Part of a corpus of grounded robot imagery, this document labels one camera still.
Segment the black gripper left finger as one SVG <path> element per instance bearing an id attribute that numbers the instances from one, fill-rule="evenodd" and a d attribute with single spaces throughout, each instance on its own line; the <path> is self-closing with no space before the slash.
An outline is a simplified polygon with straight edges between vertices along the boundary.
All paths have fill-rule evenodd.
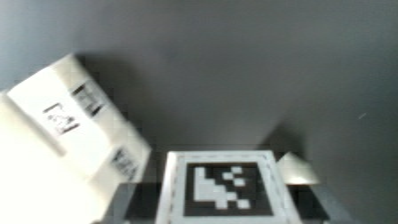
<path id="1" fill-rule="evenodd" d="M 123 183 L 106 215 L 91 224 L 155 224 L 162 183 Z"/>

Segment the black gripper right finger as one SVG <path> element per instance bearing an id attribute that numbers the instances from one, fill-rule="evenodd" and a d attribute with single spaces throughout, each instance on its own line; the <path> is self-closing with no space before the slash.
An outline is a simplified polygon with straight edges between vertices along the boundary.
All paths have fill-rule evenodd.
<path id="1" fill-rule="evenodd" d="M 289 190 L 305 224 L 363 224 L 324 184 L 290 185 Z"/>

